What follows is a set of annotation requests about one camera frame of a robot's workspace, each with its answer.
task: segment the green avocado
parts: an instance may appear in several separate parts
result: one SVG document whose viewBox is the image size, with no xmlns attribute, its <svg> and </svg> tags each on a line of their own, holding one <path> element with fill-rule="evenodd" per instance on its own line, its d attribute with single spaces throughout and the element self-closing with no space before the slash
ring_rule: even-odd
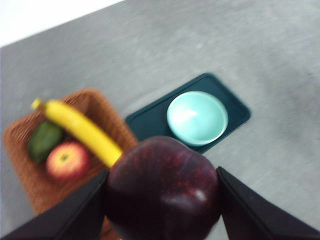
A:
<svg viewBox="0 0 320 240">
<path fill-rule="evenodd" d="M 64 135 L 65 131 L 53 122 L 42 122 L 27 143 L 30 157 L 36 163 L 46 161 L 50 152 L 63 141 Z"/>
</svg>

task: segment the fruit basket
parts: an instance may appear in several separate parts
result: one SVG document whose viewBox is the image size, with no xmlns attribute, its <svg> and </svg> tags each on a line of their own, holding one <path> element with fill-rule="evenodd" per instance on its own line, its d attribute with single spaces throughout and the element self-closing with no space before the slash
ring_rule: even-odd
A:
<svg viewBox="0 0 320 240">
<path fill-rule="evenodd" d="M 124 151 L 138 143 L 128 126 L 99 91 L 85 88 L 62 98 L 61 101 L 85 114 L 100 126 Z M 45 164 L 34 163 L 27 152 L 27 142 L 33 130 L 45 119 L 42 112 L 37 110 L 13 122 L 5 130 L 3 136 L 4 146 L 14 170 L 37 215 L 62 201 L 106 168 L 98 158 L 92 155 L 90 170 L 81 180 L 62 184 L 51 179 L 46 173 Z M 104 220 L 100 239 L 119 239 L 111 229 L 107 219 Z"/>
</svg>

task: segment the apple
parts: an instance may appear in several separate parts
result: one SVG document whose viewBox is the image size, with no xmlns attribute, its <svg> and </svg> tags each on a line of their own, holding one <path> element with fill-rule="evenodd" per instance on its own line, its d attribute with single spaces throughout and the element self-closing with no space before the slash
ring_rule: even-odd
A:
<svg viewBox="0 0 320 240">
<path fill-rule="evenodd" d="M 87 149 L 76 141 L 67 141 L 56 146 L 46 161 L 50 176 L 60 182 L 76 181 L 83 178 L 90 168 Z"/>
<path fill-rule="evenodd" d="M 123 153 L 105 189 L 106 216 L 124 240 L 203 240 L 221 215 L 214 166 L 166 136 Z"/>
</svg>

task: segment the banana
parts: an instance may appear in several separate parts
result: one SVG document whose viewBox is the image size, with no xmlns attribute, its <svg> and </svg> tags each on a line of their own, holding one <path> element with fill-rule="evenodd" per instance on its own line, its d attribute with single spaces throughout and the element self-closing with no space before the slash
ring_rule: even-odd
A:
<svg viewBox="0 0 320 240">
<path fill-rule="evenodd" d="M 93 121 L 78 110 L 58 100 L 34 100 L 31 107 L 42 108 L 45 116 L 65 128 L 111 168 L 122 154 L 118 145 Z"/>
</svg>

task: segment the light blue bowl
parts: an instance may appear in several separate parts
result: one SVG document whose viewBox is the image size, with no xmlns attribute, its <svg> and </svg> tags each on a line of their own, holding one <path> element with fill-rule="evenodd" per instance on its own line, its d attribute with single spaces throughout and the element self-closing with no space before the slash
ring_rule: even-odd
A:
<svg viewBox="0 0 320 240">
<path fill-rule="evenodd" d="M 166 118 L 171 131 L 190 146 L 211 143 L 228 125 L 223 103 L 204 91 L 188 91 L 177 96 L 170 103 Z"/>
</svg>

